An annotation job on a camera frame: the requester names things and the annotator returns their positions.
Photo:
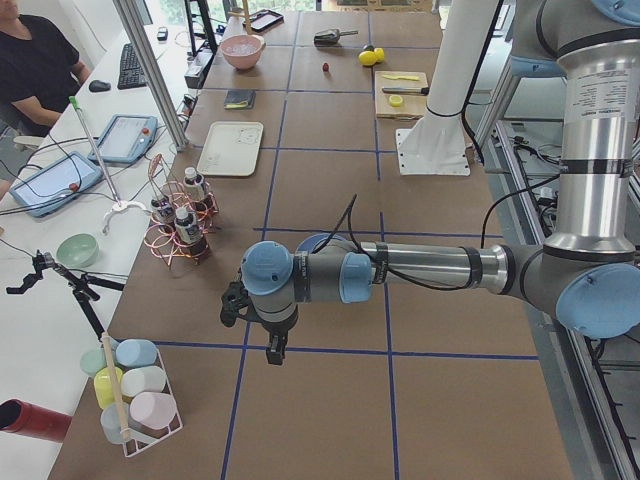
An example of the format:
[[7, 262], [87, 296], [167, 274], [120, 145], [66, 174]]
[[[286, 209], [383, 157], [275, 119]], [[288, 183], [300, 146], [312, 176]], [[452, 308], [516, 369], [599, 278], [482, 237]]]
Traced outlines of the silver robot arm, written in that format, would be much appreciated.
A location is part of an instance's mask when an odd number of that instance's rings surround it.
[[258, 323], [267, 359], [281, 364], [298, 307], [364, 302], [373, 286], [484, 288], [531, 304], [591, 339], [639, 322], [639, 270], [624, 234], [633, 134], [639, 118], [639, 5], [635, 1], [521, 1], [513, 55], [566, 75], [554, 232], [539, 247], [439, 247], [313, 237], [296, 252], [251, 246], [223, 295], [221, 321]]

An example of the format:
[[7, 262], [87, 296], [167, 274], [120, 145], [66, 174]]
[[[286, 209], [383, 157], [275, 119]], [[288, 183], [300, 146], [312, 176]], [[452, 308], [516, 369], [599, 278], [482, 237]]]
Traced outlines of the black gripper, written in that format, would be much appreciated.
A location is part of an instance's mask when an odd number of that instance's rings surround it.
[[298, 320], [298, 306], [289, 300], [273, 298], [252, 298], [252, 306], [248, 310], [251, 323], [259, 323], [269, 332], [266, 346], [266, 358], [270, 365], [284, 363], [284, 343], [287, 343], [288, 332]]

